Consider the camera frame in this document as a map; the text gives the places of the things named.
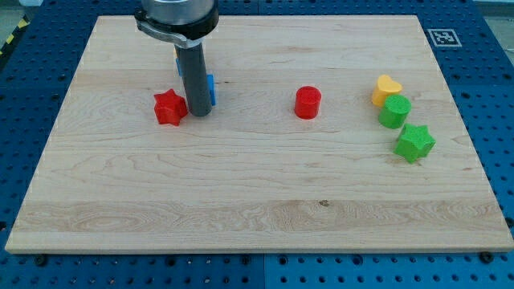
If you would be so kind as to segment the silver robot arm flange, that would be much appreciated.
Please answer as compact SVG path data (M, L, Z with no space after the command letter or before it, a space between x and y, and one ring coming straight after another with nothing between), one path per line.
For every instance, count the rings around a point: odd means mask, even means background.
M218 0L141 0L134 18L148 36L189 49L218 25L218 12Z

